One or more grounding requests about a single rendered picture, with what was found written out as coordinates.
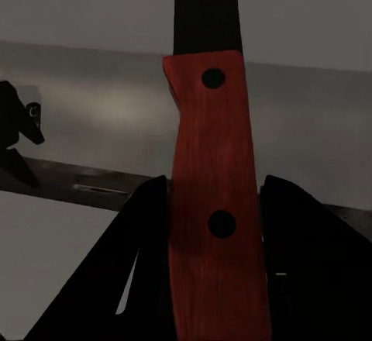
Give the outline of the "parer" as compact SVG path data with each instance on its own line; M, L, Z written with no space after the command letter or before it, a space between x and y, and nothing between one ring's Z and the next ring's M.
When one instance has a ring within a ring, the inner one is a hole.
M178 341L273 341L237 0L174 0L168 260Z

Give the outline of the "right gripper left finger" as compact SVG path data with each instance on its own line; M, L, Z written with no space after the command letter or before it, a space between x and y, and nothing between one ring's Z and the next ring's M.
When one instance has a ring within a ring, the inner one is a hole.
M23 341L157 341L166 217L163 175L135 190Z

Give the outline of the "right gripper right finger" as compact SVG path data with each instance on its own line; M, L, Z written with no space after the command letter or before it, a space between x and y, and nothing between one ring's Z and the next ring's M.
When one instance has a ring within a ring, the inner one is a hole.
M293 182L263 192L308 341L372 341L372 242Z

